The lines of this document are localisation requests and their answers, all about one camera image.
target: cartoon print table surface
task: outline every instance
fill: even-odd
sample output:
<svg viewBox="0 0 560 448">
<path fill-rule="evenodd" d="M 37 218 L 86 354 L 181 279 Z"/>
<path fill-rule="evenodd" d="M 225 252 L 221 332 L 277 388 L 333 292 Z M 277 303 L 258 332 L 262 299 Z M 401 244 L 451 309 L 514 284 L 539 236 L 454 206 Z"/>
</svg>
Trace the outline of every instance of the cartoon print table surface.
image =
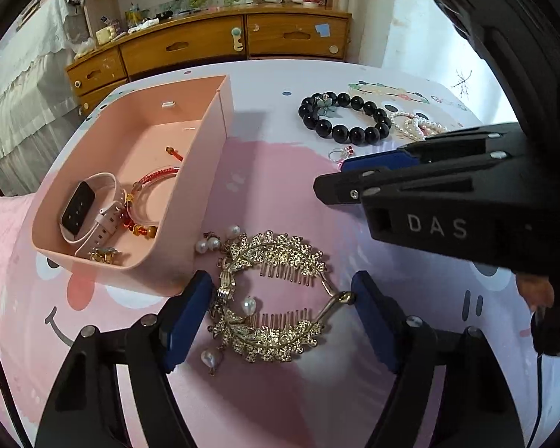
<svg viewBox="0 0 560 448">
<path fill-rule="evenodd" d="M 203 230 L 223 234 L 228 225 L 239 224 L 249 235 L 271 229 L 303 236 L 328 255 L 339 289 L 349 289 L 352 275 L 367 269 L 405 313 L 440 329 L 461 332 L 471 324 L 482 328 L 511 387 L 527 439 L 536 415 L 536 359 L 528 331 L 530 313 L 511 272 L 373 241 L 358 206 L 321 204 L 312 183 L 317 175 L 336 170 L 327 155 L 337 145 L 305 128 L 297 108 L 314 92 L 352 92 L 381 85 L 405 91 L 383 94 L 382 104 L 422 113 L 451 130 L 480 125 L 477 118 L 443 86 L 425 79 L 360 65 L 302 60 L 232 62 L 162 74 L 124 85 L 104 104 L 134 89 L 220 74 L 230 75 L 235 116 Z M 54 171 L 99 112 L 94 111 L 79 128 L 36 194 L 12 254 L 1 303 L 1 356 L 31 437 L 70 339 L 87 324 L 101 331 L 126 328 L 145 313 L 159 311 L 164 303 L 162 298 L 82 280 L 52 267 L 55 264 L 48 264 L 31 248 L 30 225 L 37 204 Z M 368 124 L 367 116 L 352 110 L 339 109 L 338 115 L 331 118 L 334 124 L 343 122 L 350 128 Z M 355 151 L 373 153 L 403 143 L 392 133 L 379 146 Z M 215 260 L 213 254 L 199 257 L 196 267 L 215 274 Z M 243 294 L 258 298 L 262 311 L 268 313 L 315 310 L 326 300 L 320 286 L 306 288 L 257 274 L 241 277 L 236 299 Z M 199 358 L 212 345 L 208 324 L 204 320 L 187 361 L 169 375 L 198 446 L 364 446 L 393 376 L 375 359 L 353 307 L 336 311 L 320 345 L 296 361 L 249 365 L 230 353 L 215 377 L 208 375 Z M 133 446 L 145 446 L 124 367 L 119 368 L 119 376 Z M 443 371 L 438 371 L 418 446 L 429 442 L 442 380 Z M 560 420 L 560 359 L 544 359 L 544 392 L 536 446 Z"/>
</svg>

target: blue gripper pad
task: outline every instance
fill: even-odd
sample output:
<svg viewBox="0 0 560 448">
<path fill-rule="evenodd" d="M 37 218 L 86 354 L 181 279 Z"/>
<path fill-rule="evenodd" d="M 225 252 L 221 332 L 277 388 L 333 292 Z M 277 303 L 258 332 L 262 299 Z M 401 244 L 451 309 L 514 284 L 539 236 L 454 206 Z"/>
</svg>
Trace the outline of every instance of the blue gripper pad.
<svg viewBox="0 0 560 448">
<path fill-rule="evenodd" d="M 174 296 L 162 307 L 160 317 L 160 342 L 165 352 L 162 367 L 166 374 L 182 364 L 195 339 L 203 316 L 209 308 L 214 283 L 205 271 L 197 271 L 184 291 Z"/>
<path fill-rule="evenodd" d="M 382 295 L 367 271 L 355 273 L 351 291 L 357 294 L 355 308 L 376 358 L 397 374 L 404 361 L 400 345 L 404 312 L 394 299 Z"/>
<path fill-rule="evenodd" d="M 373 170 L 378 168 L 398 170 L 399 168 L 414 167 L 419 163 L 419 158 L 414 157 L 405 150 L 392 150 L 390 152 L 349 158 L 342 164 L 340 171 L 350 172 L 352 170 Z"/>
</svg>

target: flower charm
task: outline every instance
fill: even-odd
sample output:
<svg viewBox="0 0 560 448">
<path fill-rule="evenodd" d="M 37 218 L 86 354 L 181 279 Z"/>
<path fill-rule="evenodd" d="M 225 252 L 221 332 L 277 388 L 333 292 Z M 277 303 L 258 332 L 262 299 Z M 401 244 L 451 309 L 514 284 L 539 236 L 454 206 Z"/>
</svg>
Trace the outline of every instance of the flower charm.
<svg viewBox="0 0 560 448">
<path fill-rule="evenodd" d="M 333 105 L 332 98 L 327 94 L 323 94 L 315 103 L 318 107 L 319 116 L 333 116 L 336 112 L 336 106 Z"/>
</svg>

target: smartwatch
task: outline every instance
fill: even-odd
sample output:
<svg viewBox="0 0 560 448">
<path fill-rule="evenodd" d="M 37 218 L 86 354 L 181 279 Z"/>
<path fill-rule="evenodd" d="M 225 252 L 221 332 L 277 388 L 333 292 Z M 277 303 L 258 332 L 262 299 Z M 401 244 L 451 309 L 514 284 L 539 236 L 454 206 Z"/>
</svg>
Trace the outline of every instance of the smartwatch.
<svg viewBox="0 0 560 448">
<path fill-rule="evenodd" d="M 87 219 L 96 191 L 114 188 L 111 203 L 100 209 L 90 230 L 79 235 Z M 60 219 L 60 231 L 64 240 L 75 249 L 75 257 L 89 258 L 93 248 L 102 247 L 116 232 L 124 210 L 125 191 L 111 173 L 98 173 L 81 181 L 70 198 Z"/>
</svg>

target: wooden dresser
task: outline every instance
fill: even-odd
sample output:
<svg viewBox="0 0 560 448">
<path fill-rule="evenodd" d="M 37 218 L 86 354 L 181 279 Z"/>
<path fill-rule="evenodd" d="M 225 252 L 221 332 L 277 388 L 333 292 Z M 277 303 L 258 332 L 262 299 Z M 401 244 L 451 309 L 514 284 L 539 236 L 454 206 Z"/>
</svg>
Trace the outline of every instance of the wooden dresser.
<svg viewBox="0 0 560 448">
<path fill-rule="evenodd" d="M 66 70 L 81 113 L 88 115 L 118 86 L 159 69 L 256 58 L 343 61 L 350 18 L 348 13 L 295 4 L 224 7 L 125 35 Z"/>
</svg>

